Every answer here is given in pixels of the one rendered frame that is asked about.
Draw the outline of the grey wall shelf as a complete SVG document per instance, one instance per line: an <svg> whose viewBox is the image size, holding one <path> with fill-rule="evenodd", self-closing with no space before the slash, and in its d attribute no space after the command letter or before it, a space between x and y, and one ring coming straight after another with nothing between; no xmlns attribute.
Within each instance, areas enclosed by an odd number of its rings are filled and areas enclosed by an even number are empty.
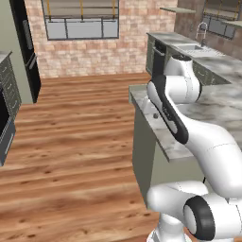
<svg viewBox="0 0 242 242"><path fill-rule="evenodd" d="M187 14L196 13L196 11L193 9L184 9L184 8L179 8L179 7L161 7L160 9L174 12L174 13L187 13Z"/></svg>

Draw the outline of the black tall oven unit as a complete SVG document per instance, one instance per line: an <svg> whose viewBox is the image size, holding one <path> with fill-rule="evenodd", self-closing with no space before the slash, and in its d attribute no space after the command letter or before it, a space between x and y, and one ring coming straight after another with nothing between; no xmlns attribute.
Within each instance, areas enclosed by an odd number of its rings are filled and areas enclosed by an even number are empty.
<svg viewBox="0 0 242 242"><path fill-rule="evenodd" d="M27 18L25 1L9 0L9 3L23 56L32 101L36 103L42 84L37 63L37 55L34 51L34 44L32 42Z"/></svg>

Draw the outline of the grey-green sink cupboard run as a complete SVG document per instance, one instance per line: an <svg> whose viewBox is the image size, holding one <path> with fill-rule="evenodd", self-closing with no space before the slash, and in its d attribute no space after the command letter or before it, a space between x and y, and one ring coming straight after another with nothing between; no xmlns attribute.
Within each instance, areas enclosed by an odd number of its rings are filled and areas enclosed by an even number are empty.
<svg viewBox="0 0 242 242"><path fill-rule="evenodd" d="M148 33L147 34L147 63L146 70L152 75L153 57L154 57L154 44L156 41L163 43L166 46L164 66L166 66L170 57L173 55L187 55L193 59L193 69L196 77L199 79L202 85L217 85L217 84L229 84L226 79L220 78L217 74L214 74L203 64L198 63L196 58L212 58L222 57L222 54L218 51L214 52L198 52L198 51L183 51L176 47L179 44L197 44L190 39L183 37L177 33Z"/></svg>

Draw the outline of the grey-green island cupboard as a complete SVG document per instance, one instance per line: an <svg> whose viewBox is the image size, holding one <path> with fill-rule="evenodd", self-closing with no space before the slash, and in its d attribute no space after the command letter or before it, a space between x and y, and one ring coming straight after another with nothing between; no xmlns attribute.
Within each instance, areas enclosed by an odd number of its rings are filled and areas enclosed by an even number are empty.
<svg viewBox="0 0 242 242"><path fill-rule="evenodd" d="M181 181L203 181L196 158L177 142L161 116L143 112L146 84L129 86L129 103L135 108L132 165L144 204L150 186Z"/></svg>

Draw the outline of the grey framed window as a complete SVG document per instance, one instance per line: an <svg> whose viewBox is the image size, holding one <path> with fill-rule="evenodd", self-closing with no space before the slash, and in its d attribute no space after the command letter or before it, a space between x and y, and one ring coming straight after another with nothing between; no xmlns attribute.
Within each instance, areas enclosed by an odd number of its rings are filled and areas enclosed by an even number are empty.
<svg viewBox="0 0 242 242"><path fill-rule="evenodd" d="M205 0L202 21L207 25L208 32L231 40L235 27L227 22L238 21L241 10L242 0Z"/></svg>
<svg viewBox="0 0 242 242"><path fill-rule="evenodd" d="M119 0L42 0L49 41L119 38Z"/></svg>

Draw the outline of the grey-green drawer cupboard run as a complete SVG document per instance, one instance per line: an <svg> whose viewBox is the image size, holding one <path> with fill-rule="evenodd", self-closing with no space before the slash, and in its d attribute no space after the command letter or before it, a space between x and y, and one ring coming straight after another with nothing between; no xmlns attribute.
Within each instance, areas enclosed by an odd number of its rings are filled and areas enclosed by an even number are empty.
<svg viewBox="0 0 242 242"><path fill-rule="evenodd" d="M21 107L22 100L10 61L11 54L12 52L0 51L0 83L3 86L9 114L12 119L15 119Z"/></svg>

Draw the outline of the black dishwasher with grey front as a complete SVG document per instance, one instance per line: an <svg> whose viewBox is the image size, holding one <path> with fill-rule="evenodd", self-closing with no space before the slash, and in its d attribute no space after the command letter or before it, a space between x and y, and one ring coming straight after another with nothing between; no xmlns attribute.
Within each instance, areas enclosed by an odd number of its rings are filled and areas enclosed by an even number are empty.
<svg viewBox="0 0 242 242"><path fill-rule="evenodd" d="M3 90L0 90L0 166L5 163L15 131L15 125L9 114Z"/></svg>

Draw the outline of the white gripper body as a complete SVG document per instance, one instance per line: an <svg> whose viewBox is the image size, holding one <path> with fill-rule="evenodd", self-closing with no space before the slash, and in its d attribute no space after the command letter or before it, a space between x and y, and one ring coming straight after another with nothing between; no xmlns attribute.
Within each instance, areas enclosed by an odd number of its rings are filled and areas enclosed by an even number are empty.
<svg viewBox="0 0 242 242"><path fill-rule="evenodd" d="M159 117L157 109L147 96L143 98L142 111L144 114L152 114L155 119Z"/></svg>

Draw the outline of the silver sink tap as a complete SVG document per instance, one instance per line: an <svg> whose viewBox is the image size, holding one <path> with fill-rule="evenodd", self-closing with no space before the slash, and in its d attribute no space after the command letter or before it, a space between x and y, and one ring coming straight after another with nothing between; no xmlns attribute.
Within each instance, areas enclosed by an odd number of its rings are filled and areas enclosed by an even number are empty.
<svg viewBox="0 0 242 242"><path fill-rule="evenodd" d="M198 25L196 38L201 37L200 46L203 47L206 44L206 33L208 25L205 22L201 22Z"/></svg>

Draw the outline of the black built-in dishwasher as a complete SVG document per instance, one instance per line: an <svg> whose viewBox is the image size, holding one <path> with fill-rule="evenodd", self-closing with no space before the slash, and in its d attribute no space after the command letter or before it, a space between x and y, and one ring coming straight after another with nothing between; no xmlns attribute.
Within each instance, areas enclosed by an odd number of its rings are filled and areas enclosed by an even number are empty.
<svg viewBox="0 0 242 242"><path fill-rule="evenodd" d="M156 41L154 44L153 50L154 50L154 57L153 57L152 76L156 77L161 75L164 72L166 46L163 43Z"/></svg>

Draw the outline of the steel sink basin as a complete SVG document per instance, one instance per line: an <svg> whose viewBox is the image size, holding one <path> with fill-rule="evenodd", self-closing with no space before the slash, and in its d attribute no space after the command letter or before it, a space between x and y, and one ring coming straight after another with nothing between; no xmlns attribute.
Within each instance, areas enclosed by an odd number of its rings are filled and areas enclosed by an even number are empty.
<svg viewBox="0 0 242 242"><path fill-rule="evenodd" d="M198 52L214 52L215 50L208 48L206 46L200 46L197 44L179 44L176 47L183 51L198 51Z"/></svg>

